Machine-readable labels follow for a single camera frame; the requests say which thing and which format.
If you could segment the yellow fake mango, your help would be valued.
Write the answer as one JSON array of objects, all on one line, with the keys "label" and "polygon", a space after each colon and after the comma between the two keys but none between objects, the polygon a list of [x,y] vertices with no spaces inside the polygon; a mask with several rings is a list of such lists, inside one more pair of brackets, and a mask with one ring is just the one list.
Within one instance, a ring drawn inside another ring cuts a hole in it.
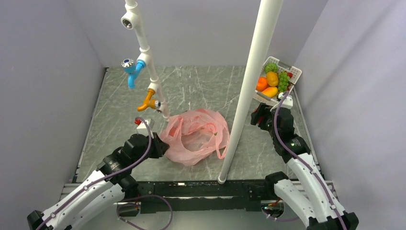
[{"label": "yellow fake mango", "polygon": [[261,93],[269,98],[272,98],[279,93],[279,90],[277,87],[268,87],[264,89]]}]

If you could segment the orange fake fruit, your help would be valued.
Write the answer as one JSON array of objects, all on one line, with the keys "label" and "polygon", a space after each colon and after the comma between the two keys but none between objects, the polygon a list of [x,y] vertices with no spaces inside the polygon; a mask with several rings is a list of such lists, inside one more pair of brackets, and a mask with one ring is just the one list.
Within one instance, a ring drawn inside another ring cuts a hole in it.
[{"label": "orange fake fruit", "polygon": [[268,85],[266,77],[259,77],[259,80],[256,85],[256,90],[259,92],[262,92],[268,87],[269,87],[269,85]]}]

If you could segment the pink plastic bag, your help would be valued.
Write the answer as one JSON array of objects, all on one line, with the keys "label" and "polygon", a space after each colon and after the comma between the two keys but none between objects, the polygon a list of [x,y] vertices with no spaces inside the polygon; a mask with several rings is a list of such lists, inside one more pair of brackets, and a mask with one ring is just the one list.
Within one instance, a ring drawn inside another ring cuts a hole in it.
[{"label": "pink plastic bag", "polygon": [[165,153],[169,160],[194,166],[212,153],[224,159],[230,132],[219,112],[201,108],[171,116],[159,137],[169,144]]}]

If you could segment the green fake grape bunch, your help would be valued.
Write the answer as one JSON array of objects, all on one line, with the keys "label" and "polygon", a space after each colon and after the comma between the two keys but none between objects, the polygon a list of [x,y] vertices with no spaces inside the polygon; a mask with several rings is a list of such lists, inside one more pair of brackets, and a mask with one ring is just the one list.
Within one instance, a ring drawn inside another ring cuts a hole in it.
[{"label": "green fake grape bunch", "polygon": [[278,84],[278,90],[279,92],[285,92],[288,89],[289,86],[289,77],[287,75],[286,71],[282,71],[280,73],[278,73],[278,77],[279,77],[279,84]]}]

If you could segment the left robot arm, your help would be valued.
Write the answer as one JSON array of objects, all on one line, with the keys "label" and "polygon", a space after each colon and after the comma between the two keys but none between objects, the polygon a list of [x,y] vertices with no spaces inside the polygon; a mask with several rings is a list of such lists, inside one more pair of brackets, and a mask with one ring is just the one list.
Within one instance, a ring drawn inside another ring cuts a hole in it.
[{"label": "left robot arm", "polygon": [[133,134],[123,146],[103,158],[91,175],[70,194],[45,211],[27,216],[32,230],[78,230],[109,205],[132,201],[138,195],[138,183],[132,169],[142,161],[163,157],[169,144],[157,133]]}]

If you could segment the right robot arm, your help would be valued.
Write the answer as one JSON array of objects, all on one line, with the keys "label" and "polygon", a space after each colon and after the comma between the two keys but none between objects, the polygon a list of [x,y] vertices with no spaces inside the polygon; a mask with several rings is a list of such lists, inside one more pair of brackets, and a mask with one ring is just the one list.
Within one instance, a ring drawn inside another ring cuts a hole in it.
[{"label": "right robot arm", "polygon": [[347,212],[328,188],[317,169],[305,140],[294,132],[294,118],[288,108],[272,108],[265,103],[251,113],[252,125],[269,132],[274,148],[301,183],[303,195],[283,172],[269,174],[264,194],[281,199],[308,230],[354,230],[359,224],[355,213]]}]

